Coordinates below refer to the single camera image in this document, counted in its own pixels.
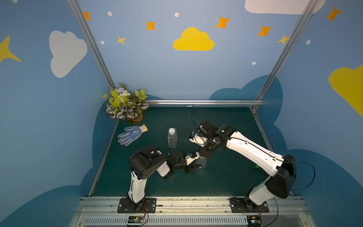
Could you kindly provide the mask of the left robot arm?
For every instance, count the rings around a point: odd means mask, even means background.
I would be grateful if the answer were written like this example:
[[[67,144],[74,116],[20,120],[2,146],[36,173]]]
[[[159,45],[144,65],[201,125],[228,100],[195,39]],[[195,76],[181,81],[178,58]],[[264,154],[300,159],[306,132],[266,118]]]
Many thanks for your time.
[[[145,198],[147,179],[155,172],[167,179],[178,169],[189,173],[203,168],[206,161],[197,151],[183,154],[171,149],[166,155],[156,146],[142,147],[130,159],[131,184],[127,199],[131,205],[140,205]]]

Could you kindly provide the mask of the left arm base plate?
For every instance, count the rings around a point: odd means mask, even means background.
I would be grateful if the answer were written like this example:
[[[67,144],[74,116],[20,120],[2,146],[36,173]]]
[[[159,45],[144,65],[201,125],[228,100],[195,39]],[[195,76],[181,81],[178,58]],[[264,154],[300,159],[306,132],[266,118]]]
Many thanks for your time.
[[[134,203],[131,198],[120,199],[117,213],[155,213],[157,206],[156,198],[144,198],[138,203]]]

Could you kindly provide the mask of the round clear plastic bottle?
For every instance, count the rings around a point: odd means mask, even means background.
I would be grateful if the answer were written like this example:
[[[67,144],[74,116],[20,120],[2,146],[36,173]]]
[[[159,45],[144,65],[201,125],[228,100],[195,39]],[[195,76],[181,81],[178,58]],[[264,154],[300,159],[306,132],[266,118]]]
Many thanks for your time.
[[[205,157],[199,157],[199,159],[197,159],[197,163],[199,165],[198,169],[203,169],[205,168],[206,164],[207,164],[208,158]]]

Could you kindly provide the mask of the square clear plastic bottle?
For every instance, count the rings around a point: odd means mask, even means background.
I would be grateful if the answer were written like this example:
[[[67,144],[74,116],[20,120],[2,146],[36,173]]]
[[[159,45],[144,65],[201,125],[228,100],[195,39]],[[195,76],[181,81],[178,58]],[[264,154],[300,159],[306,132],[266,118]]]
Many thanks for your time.
[[[177,147],[177,132],[174,135],[167,135],[168,147],[176,148]]]

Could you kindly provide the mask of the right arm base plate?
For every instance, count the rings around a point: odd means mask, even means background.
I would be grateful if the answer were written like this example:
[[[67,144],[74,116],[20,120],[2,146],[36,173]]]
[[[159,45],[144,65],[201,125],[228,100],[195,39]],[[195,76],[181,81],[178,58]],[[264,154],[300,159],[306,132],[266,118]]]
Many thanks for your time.
[[[251,201],[245,201],[244,198],[232,197],[229,199],[232,213],[269,213],[266,202],[262,205],[256,205]]]

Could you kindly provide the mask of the white bottle cap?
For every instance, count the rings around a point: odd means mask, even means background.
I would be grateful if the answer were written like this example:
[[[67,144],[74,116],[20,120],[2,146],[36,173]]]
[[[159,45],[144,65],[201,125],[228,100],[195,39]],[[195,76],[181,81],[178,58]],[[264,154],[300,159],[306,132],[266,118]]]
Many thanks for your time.
[[[174,135],[174,134],[176,133],[175,128],[170,128],[170,129],[168,130],[168,133],[169,133],[170,135]]]

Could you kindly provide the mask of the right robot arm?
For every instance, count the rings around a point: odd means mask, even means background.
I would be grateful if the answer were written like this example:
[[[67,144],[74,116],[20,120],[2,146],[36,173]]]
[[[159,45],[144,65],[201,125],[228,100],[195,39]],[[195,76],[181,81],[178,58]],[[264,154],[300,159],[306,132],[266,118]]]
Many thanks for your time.
[[[297,177],[296,159],[293,156],[283,157],[274,153],[249,140],[227,124],[217,128],[210,122],[204,121],[198,127],[198,132],[203,139],[203,142],[197,139],[197,143],[201,146],[199,152],[202,156],[208,158],[216,148],[224,146],[243,155],[268,174],[267,179],[251,188],[245,197],[244,204],[248,209],[262,205],[273,197],[285,199],[289,196]]]

